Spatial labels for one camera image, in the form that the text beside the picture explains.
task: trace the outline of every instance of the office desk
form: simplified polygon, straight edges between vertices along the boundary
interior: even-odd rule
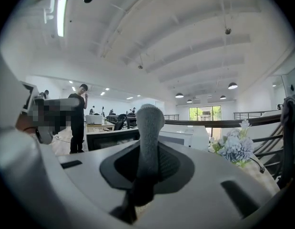
[[[99,125],[86,124],[86,134],[102,132],[104,131],[104,129],[109,129],[110,131],[113,131],[114,124],[108,121],[106,124],[104,123],[104,121],[102,121],[102,124]]]

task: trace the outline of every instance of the black cable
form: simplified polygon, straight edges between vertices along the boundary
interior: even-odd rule
[[[258,166],[260,167],[260,172],[263,174],[265,172],[265,167],[261,167],[261,165],[256,160],[254,160],[252,158],[250,158],[250,159],[258,164]]]

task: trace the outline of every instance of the white flower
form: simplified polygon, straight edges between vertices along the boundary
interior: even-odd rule
[[[227,133],[227,137],[229,136],[239,137],[240,132],[241,132],[240,130],[233,128],[231,131]]]
[[[239,125],[240,125],[241,128],[243,128],[243,129],[247,129],[247,128],[250,126],[248,120],[243,120]]]
[[[223,136],[218,142],[220,146],[224,146],[224,137],[225,136]]]

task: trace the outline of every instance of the metal railing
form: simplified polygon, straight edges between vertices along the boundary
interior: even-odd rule
[[[268,111],[252,111],[252,112],[234,112],[234,120],[244,120],[244,119],[252,119],[259,118],[265,112],[271,112],[276,110],[268,110]]]
[[[165,120],[179,120],[179,115],[178,114],[165,114],[164,115]]]

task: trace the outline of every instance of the office chair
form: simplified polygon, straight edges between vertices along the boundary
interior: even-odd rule
[[[118,116],[117,123],[114,125],[114,131],[119,131],[122,129],[124,122],[127,120],[126,114],[121,114]]]

